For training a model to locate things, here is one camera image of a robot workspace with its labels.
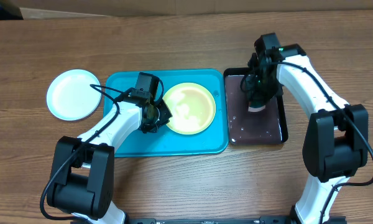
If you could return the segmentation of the green sponge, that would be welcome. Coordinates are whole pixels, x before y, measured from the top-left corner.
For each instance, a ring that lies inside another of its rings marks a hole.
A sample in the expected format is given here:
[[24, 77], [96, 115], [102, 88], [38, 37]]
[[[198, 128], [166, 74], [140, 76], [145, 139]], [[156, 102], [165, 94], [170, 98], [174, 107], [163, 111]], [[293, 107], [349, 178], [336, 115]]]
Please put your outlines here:
[[264, 110], [266, 107], [266, 103], [261, 100], [257, 101], [250, 101], [248, 105], [248, 112], [256, 113]]

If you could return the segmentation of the yellow plate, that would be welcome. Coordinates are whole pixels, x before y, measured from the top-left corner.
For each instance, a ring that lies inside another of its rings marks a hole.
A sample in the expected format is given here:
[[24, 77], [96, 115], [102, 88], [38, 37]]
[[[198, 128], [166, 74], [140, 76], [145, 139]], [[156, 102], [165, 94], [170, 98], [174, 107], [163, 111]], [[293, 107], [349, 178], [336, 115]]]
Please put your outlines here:
[[196, 83], [180, 83], [171, 87], [163, 100], [172, 114], [167, 127], [178, 134], [192, 135], [204, 131], [216, 114], [214, 97]]

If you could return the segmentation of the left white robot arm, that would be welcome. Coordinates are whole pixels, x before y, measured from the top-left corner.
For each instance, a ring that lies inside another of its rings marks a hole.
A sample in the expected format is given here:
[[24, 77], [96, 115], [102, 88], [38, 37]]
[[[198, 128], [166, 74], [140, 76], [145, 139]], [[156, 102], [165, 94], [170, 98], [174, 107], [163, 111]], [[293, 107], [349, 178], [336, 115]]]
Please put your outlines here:
[[138, 74], [134, 88], [112, 99], [111, 111], [77, 138], [64, 136], [55, 146], [50, 179], [40, 198], [49, 220], [72, 223], [125, 223], [126, 213], [112, 201], [114, 155], [135, 130], [156, 133], [172, 114], [157, 90], [163, 82]]

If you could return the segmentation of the light blue plate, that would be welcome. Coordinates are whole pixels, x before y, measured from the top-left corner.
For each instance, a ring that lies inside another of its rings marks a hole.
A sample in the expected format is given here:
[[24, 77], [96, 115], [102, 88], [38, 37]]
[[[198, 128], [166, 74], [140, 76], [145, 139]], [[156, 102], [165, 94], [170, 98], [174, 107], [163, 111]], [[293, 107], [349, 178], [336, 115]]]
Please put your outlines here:
[[49, 111], [65, 121], [76, 121], [89, 116], [101, 101], [101, 93], [91, 85], [99, 86], [100, 82], [87, 70], [63, 72], [47, 90], [46, 103]]

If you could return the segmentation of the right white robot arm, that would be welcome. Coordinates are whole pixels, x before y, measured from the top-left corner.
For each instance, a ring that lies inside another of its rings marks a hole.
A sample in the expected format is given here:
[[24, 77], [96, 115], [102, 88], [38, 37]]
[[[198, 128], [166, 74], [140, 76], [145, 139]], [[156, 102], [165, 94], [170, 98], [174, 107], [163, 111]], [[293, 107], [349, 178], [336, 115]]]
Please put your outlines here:
[[342, 187], [373, 184], [373, 149], [368, 143], [369, 116], [350, 105], [317, 74], [298, 45], [280, 45], [274, 33], [260, 36], [240, 88], [250, 112], [262, 111], [283, 87], [299, 102], [309, 122], [302, 155], [309, 173], [289, 223], [345, 223], [329, 211]]

